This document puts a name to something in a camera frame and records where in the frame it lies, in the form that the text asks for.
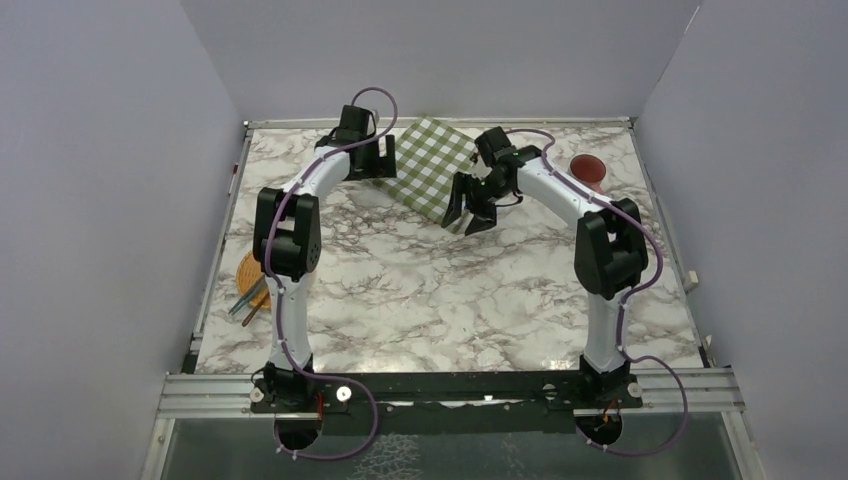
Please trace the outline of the green white checkered cloth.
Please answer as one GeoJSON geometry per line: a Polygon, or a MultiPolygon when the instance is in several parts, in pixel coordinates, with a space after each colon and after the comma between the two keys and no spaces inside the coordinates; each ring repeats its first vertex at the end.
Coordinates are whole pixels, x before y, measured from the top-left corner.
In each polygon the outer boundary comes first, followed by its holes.
{"type": "Polygon", "coordinates": [[[471,171],[474,153],[471,137],[435,118],[420,117],[395,142],[396,176],[372,184],[440,225],[454,175],[471,171]]]}

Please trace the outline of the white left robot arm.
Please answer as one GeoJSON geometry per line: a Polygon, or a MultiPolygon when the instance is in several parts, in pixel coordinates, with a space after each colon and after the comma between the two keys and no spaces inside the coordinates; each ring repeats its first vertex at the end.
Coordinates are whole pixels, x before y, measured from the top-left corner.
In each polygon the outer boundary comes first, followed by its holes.
{"type": "Polygon", "coordinates": [[[307,333],[307,297],[322,252],[320,204],[344,181],[393,178],[395,139],[376,130],[373,111],[346,105],[338,125],[315,145],[306,166],[256,201],[253,255],[270,294],[273,346],[262,370],[266,397],[290,410],[316,394],[307,333]]]}

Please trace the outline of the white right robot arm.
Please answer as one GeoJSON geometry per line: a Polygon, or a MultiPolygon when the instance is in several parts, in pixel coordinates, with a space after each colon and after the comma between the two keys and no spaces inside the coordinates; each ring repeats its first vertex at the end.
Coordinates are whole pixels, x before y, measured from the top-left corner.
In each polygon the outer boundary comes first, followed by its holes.
{"type": "Polygon", "coordinates": [[[626,309],[649,263],[639,207],[569,179],[548,160],[546,149],[517,147],[501,127],[484,131],[474,144],[475,159],[488,172],[482,178],[455,173],[442,225],[469,212],[466,234],[492,229],[500,199],[512,194],[539,201],[573,229],[573,267],[589,304],[577,393],[585,404],[600,407],[631,381],[624,347],[626,309]]]}

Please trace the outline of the pink ceramic mug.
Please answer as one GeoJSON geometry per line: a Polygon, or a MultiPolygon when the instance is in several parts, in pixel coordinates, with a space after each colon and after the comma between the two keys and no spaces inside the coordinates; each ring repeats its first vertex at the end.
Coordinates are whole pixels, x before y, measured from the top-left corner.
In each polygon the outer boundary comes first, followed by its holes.
{"type": "Polygon", "coordinates": [[[569,163],[571,175],[580,183],[598,194],[604,194],[602,182],[606,177],[607,168],[604,162],[590,154],[579,154],[569,163]]]}

